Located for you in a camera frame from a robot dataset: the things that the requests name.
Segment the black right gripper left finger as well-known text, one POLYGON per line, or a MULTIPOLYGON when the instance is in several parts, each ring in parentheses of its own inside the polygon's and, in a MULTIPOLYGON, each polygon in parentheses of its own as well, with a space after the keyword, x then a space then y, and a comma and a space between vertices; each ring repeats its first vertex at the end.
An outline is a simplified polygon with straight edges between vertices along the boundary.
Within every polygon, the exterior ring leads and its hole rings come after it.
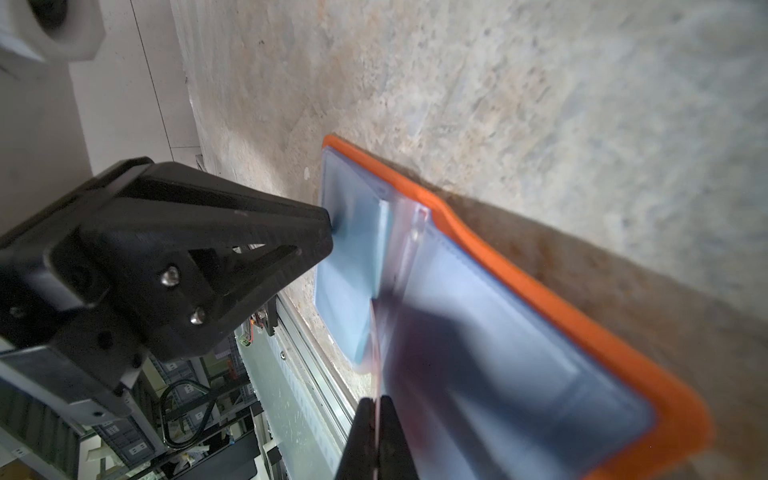
POLYGON ((335 480, 373 480, 377 478, 375 446, 375 401, 360 400, 339 462, 335 480))

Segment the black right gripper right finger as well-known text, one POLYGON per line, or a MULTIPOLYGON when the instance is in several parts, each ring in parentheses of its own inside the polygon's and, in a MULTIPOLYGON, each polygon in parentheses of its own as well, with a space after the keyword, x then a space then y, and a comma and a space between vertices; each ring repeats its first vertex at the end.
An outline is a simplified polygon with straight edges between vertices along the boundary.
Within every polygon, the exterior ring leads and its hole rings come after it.
POLYGON ((377 478, 419 479, 393 400, 388 395, 381 396, 377 402, 377 478))

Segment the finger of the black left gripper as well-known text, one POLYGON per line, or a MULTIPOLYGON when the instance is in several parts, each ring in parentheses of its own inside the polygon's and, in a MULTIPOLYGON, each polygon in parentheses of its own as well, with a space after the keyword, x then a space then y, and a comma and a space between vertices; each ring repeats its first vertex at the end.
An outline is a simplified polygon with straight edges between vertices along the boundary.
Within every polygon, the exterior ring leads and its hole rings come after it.
POLYGON ((332 248, 322 207, 122 161, 2 236, 1 362, 114 384, 140 349, 203 355, 332 248))

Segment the red credit card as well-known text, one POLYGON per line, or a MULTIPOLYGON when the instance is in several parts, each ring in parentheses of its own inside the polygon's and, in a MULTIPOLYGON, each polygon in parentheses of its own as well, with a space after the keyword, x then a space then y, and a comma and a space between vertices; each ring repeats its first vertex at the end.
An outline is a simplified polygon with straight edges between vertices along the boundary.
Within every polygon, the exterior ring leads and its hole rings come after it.
POLYGON ((375 426, 379 427, 381 417, 381 390, 382 390, 382 363, 380 353, 380 337, 378 334, 378 321, 376 317, 376 300, 370 301, 370 343, 373 373, 374 390, 374 420, 375 426))

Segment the orange card holder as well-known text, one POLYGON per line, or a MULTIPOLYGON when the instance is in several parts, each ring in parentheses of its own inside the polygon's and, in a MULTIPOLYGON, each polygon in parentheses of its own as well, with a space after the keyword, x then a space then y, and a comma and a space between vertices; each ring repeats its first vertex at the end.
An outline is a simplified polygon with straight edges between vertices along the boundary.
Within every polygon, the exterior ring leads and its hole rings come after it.
POLYGON ((681 381, 506 260, 440 198, 363 150, 393 189, 376 317, 381 396, 419 479, 646 479, 714 432, 681 381))

